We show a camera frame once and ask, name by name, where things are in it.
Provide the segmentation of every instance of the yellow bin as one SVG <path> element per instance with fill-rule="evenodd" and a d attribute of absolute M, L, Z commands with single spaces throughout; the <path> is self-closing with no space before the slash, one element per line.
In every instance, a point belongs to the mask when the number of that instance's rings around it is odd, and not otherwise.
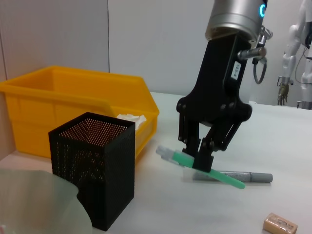
<path fill-rule="evenodd" d="M 93 112 L 145 115 L 136 132 L 136 159 L 157 128 L 159 110 L 140 77 L 48 67 L 0 83 L 5 92 L 16 148 L 50 157 L 48 132 Z"/>

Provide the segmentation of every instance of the gray marker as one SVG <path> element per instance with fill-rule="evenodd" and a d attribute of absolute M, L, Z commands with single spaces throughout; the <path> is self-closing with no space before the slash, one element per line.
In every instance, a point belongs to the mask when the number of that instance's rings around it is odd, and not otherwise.
<path fill-rule="evenodd" d="M 241 182 L 270 183 L 273 181 L 273 175 L 267 173 L 228 172 L 228 171 L 220 171 L 220 172 Z M 194 173 L 193 180 L 217 181 L 216 179 L 213 179 L 200 172 Z"/>

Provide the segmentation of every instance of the table surface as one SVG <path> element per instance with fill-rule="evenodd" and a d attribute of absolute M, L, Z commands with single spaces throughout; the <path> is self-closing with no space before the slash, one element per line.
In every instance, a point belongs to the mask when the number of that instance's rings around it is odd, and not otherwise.
<path fill-rule="evenodd" d="M 311 233 L 312 112 L 252 104 L 227 151 L 214 154 L 213 168 L 272 173 L 271 184 L 246 184 L 244 190 L 218 182 L 191 182 L 183 168 L 155 153 L 158 145 L 181 150 L 177 140 L 178 95 L 152 93 L 160 110 L 157 133 L 136 165 L 135 198 L 109 234 L 262 234 L 273 212 Z M 208 128 L 200 128 L 204 137 Z M 52 172 L 51 160 L 13 153 L 1 168 Z M 103 233 L 94 229 L 94 234 Z"/>

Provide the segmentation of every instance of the eraser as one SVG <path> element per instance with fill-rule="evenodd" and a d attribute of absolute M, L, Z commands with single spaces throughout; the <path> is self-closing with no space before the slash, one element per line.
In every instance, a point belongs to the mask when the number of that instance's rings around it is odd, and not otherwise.
<path fill-rule="evenodd" d="M 295 234 L 298 225 L 273 213 L 264 220 L 263 229 L 272 234 Z"/>

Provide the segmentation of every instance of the white wall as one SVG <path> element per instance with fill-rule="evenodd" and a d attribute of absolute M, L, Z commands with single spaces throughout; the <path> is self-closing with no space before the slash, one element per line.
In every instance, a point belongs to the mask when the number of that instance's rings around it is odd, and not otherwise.
<path fill-rule="evenodd" d="M 152 91 L 188 94 L 196 82 L 206 49 L 204 34 L 213 2 L 109 0 L 111 72 L 142 76 Z M 250 97 L 258 103 L 277 104 L 277 77 L 281 74 L 288 30 L 297 21 L 300 3 L 269 1 L 264 25 L 274 36 L 267 42 L 266 78 L 256 85 L 249 61 L 240 90 L 244 101 Z M 302 73 L 299 66 L 299 78 Z M 295 84 L 290 90 L 289 104 L 295 106 L 298 99 L 300 86 Z"/>
<path fill-rule="evenodd" d="M 5 81 L 5 68 L 0 37 L 0 81 Z M 8 119 L 4 95 L 0 94 L 0 160 L 14 151 L 12 129 Z"/>
<path fill-rule="evenodd" d="M 108 71 L 107 0 L 1 0 L 9 78 L 60 65 Z"/>

